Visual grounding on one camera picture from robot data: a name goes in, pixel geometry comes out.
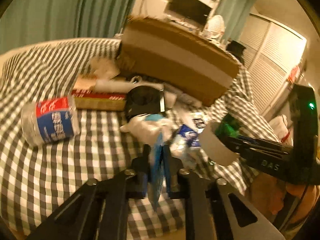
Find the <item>person right hand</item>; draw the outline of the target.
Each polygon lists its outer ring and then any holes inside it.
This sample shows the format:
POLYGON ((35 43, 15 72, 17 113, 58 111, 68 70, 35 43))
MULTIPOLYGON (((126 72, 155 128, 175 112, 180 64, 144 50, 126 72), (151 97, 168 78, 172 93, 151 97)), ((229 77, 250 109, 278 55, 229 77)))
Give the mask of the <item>person right hand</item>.
POLYGON ((287 193, 297 197, 299 204, 297 205, 289 224, 295 224, 308 217, 319 198, 319 185, 293 185, 286 183, 287 193))

